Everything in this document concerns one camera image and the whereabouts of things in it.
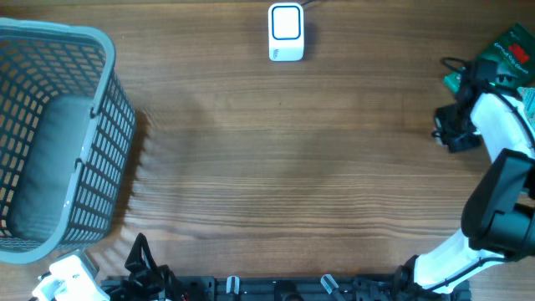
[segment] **wooden surface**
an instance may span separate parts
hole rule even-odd
[[[138,132],[99,279],[138,232],[178,275],[391,273],[459,226],[489,167],[431,138],[453,101],[438,60],[471,58],[535,3],[326,1],[301,62],[268,58],[269,3],[0,8],[103,29]],[[0,299],[28,299],[53,254],[0,265]],[[535,262],[473,278],[474,300],[532,299]]]

